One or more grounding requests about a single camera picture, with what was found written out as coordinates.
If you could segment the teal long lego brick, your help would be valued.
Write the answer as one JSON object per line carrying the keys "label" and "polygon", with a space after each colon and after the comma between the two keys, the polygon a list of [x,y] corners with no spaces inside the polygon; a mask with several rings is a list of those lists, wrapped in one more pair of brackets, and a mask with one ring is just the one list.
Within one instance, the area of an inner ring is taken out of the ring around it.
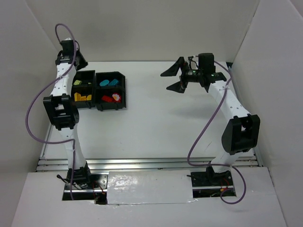
{"label": "teal long lego brick", "polygon": [[113,79],[110,83],[108,83],[108,85],[109,86],[116,86],[116,85],[118,85],[118,83],[119,83],[119,80]]}

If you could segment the red flower print lego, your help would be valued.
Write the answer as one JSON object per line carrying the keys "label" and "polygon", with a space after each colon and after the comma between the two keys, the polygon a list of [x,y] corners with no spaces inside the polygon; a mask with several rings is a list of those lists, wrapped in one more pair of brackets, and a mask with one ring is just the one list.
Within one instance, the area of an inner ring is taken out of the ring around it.
{"label": "red flower print lego", "polygon": [[112,95],[112,98],[113,98],[113,100],[114,100],[115,102],[118,102],[118,103],[120,103],[121,100],[122,100],[121,95],[118,94],[118,93],[114,93],[114,94]]}

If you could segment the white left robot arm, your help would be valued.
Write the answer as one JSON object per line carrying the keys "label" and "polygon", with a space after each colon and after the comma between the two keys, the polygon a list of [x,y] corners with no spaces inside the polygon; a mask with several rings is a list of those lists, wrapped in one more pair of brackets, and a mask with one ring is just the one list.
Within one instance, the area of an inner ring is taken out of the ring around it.
{"label": "white left robot arm", "polygon": [[88,63],[77,49],[77,43],[71,38],[61,41],[60,44],[62,50],[55,60],[58,81],[55,82],[51,94],[43,98],[43,104],[50,123],[64,141],[68,160],[68,173],[64,181],[85,188],[91,183],[91,173],[80,147],[77,132],[80,116],[72,99],[71,89],[78,69],[86,67]]}

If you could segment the red long lego brick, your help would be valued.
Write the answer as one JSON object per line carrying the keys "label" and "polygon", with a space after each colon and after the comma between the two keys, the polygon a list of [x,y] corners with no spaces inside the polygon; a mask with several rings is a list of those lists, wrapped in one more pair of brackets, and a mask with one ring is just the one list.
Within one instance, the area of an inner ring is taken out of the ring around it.
{"label": "red long lego brick", "polygon": [[114,99],[112,97],[109,97],[109,96],[106,96],[106,95],[102,96],[101,100],[103,102],[107,102],[107,103],[114,102]]}

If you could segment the yellow lego plate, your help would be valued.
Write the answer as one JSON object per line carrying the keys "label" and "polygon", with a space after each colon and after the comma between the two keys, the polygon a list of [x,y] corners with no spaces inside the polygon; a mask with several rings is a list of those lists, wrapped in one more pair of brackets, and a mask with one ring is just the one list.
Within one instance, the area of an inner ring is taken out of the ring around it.
{"label": "yellow lego plate", "polygon": [[78,101],[81,101],[81,94],[76,92],[74,93],[74,101],[75,102],[78,102]]}

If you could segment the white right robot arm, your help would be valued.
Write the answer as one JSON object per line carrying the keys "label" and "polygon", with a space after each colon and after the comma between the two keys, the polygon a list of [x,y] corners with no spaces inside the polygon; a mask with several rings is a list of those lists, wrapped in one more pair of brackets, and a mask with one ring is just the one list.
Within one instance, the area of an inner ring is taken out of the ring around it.
{"label": "white right robot arm", "polygon": [[[196,68],[191,64],[194,58]],[[227,178],[234,162],[243,154],[256,147],[260,128],[260,118],[251,114],[239,102],[236,95],[229,89],[231,79],[227,79],[223,73],[216,71],[214,55],[212,53],[200,53],[197,56],[189,56],[187,59],[179,57],[178,60],[166,71],[162,77],[176,76],[180,71],[179,81],[166,89],[183,94],[189,83],[198,83],[217,102],[218,107],[202,133],[213,121],[218,112],[222,112],[227,125],[221,137],[222,151],[206,167],[204,178],[211,184],[216,184]]]}

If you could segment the teal oval lego brick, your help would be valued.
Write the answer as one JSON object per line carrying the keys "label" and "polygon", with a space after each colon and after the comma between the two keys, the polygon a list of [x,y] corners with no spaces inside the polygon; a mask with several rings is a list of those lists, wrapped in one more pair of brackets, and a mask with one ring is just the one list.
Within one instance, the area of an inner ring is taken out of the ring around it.
{"label": "teal oval lego brick", "polygon": [[107,86],[108,84],[109,84],[109,80],[106,79],[106,80],[101,81],[99,85],[101,87],[104,87],[104,86]]}

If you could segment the light green square lego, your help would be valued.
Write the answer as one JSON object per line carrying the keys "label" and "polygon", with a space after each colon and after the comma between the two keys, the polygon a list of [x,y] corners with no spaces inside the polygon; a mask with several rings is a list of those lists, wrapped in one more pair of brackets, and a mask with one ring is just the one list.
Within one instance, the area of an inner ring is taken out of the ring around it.
{"label": "light green square lego", "polygon": [[78,86],[78,85],[81,85],[82,84],[82,81],[81,80],[75,80],[73,85],[74,86]]}

